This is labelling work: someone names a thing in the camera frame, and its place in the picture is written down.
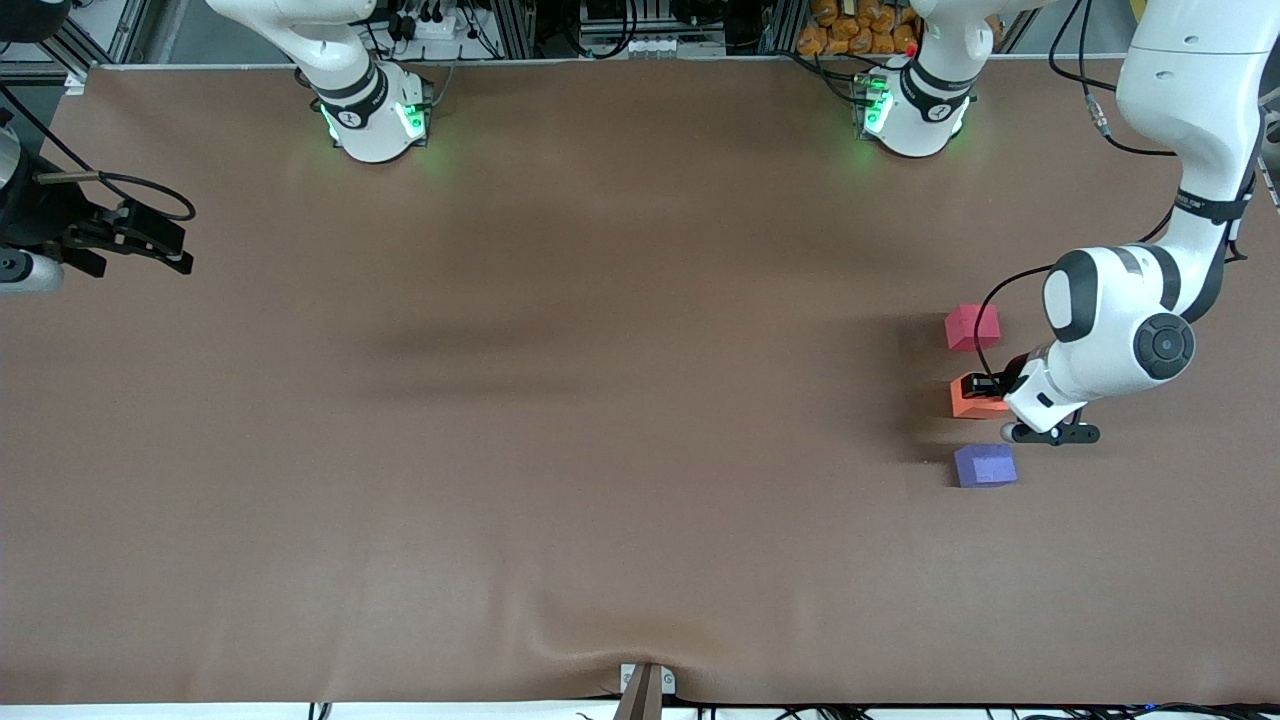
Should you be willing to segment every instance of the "blue cube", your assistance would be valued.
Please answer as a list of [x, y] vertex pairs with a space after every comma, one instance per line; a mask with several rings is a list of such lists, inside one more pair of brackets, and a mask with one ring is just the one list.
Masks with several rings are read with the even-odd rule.
[[963, 488], [995, 488], [1018, 479], [1014, 448], [1007, 445], [966, 445], [956, 451]]

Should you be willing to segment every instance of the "cube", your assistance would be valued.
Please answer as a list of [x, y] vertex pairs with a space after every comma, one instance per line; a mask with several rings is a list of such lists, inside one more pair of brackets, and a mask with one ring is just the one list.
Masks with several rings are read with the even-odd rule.
[[1007, 445], [966, 445], [955, 455], [963, 488], [995, 488], [1018, 479], [1014, 448]]
[[[960, 305], [947, 315], [947, 347], [959, 352], [977, 350], [973, 341], [973, 324], [978, 322], [979, 305]], [[995, 305], [988, 305], [982, 314], [982, 327], [978, 328], [978, 343], [987, 350], [1000, 340], [1000, 314]]]
[[965, 397], [961, 383], [969, 377], [951, 380], [951, 416], [965, 420], [995, 420], [1009, 413], [1009, 405], [998, 397]]

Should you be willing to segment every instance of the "orange block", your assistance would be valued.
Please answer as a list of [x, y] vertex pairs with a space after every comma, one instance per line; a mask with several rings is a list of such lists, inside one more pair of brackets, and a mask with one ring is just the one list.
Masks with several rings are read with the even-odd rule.
[[995, 397], [965, 397], [960, 389], [960, 382], [968, 374], [951, 380], [951, 415], [968, 420], [995, 420], [1009, 413], [1009, 405], [1004, 400]]

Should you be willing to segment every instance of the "pink cube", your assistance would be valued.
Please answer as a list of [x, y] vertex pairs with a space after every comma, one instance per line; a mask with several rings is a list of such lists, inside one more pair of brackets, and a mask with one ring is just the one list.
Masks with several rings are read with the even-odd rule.
[[[973, 324], [978, 322], [978, 305], [960, 305], [947, 315], [947, 347], [961, 352], [977, 350], [974, 346]], [[978, 328], [978, 343], [987, 350], [1000, 340], [1000, 315], [995, 305], [988, 305], [982, 314], [982, 327]]]

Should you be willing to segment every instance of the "table surface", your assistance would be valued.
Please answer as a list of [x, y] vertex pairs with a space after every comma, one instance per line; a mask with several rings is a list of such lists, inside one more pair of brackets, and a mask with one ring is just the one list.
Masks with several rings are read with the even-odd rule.
[[306, 105], [287, 72], [61, 104], [197, 202], [197, 261], [0, 306], [0, 701], [575, 697], [637, 659], [718, 702], [1280, 700], [1265, 196], [1184, 378], [965, 491], [1000, 421], [946, 416], [943, 315], [1176, 186], [1042, 63], [925, 160], [783, 61], [465, 68], [376, 167]]

